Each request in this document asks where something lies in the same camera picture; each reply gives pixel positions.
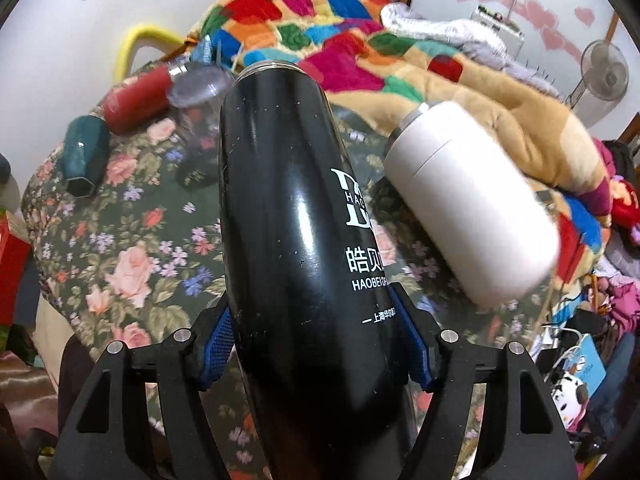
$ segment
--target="red thermos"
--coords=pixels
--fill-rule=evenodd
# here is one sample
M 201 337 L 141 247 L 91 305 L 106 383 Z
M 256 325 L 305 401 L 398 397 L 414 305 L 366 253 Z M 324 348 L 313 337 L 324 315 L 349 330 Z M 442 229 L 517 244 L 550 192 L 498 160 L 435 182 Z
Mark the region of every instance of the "red thermos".
M 168 108 L 166 93 L 171 85 L 169 66 L 163 63 L 130 84 L 111 89 L 100 104 L 109 130 L 116 135 L 127 135 Z

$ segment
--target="black thermos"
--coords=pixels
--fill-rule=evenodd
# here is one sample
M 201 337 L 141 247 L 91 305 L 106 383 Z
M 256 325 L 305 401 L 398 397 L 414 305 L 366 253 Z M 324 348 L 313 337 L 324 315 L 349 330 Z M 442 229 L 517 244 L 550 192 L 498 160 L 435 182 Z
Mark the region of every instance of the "black thermos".
M 274 480 L 396 480 L 415 436 L 399 313 L 324 93 L 254 64 L 221 135 L 226 288 Z

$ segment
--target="red box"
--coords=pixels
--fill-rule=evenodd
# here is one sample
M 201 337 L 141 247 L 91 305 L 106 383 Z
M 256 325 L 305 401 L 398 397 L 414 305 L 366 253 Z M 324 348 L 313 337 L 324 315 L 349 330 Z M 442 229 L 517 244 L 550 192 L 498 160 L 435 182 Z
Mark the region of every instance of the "red box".
M 0 210 L 0 325 L 11 326 L 15 297 L 31 246 L 24 222 Z

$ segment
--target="panda plush toy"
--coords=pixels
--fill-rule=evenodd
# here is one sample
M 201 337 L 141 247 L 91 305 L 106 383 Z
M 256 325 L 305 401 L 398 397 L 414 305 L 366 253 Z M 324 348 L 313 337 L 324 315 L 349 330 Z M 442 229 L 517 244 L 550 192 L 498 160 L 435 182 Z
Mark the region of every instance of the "panda plush toy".
M 565 372 L 551 388 L 551 396 L 566 430 L 580 422 L 589 400 L 586 384 L 576 376 Z

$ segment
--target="white and gray cloth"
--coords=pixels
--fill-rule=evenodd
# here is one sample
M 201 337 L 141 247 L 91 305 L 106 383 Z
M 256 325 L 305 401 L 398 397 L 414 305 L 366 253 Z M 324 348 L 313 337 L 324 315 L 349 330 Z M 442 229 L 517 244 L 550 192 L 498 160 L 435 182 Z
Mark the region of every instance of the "white and gray cloth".
M 471 20 L 430 22 L 402 2 L 388 4 L 380 11 L 387 30 L 403 38 L 435 40 L 460 49 L 476 63 L 487 66 L 535 88 L 540 93 L 564 102 L 562 94 L 534 68 L 516 62 L 504 42 L 490 28 Z

